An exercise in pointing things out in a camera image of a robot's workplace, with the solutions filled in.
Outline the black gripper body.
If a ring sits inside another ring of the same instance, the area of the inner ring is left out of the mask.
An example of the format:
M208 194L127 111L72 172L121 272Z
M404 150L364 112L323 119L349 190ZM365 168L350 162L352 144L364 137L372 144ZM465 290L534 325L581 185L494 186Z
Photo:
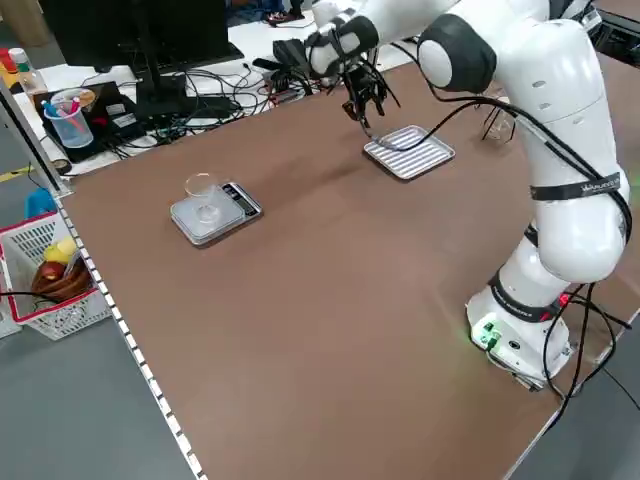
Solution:
M367 103L377 98L377 82L365 65L351 65L344 74L349 98L353 103Z

